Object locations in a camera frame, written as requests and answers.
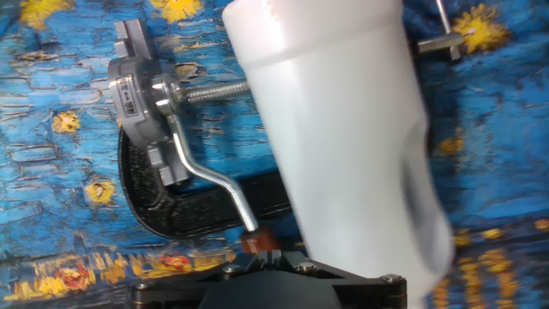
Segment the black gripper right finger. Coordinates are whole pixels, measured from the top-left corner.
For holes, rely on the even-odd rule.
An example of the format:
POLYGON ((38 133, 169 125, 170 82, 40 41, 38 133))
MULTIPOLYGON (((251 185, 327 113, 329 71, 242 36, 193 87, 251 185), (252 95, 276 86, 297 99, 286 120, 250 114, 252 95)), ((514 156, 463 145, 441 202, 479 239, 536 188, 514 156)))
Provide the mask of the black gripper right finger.
POLYGON ((276 290, 298 308, 407 307, 407 282, 401 276, 365 278, 314 261, 301 251, 275 251, 274 268, 281 273, 276 290))

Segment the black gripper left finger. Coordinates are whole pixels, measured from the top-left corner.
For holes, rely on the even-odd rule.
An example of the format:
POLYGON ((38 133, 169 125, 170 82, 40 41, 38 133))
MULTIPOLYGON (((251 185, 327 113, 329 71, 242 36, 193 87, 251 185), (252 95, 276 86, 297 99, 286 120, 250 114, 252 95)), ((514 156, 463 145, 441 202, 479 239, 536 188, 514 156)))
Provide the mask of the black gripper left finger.
POLYGON ((131 289, 134 309, 198 308, 206 293, 223 282, 265 270, 269 251, 240 253, 231 262, 190 276, 140 282, 131 289))

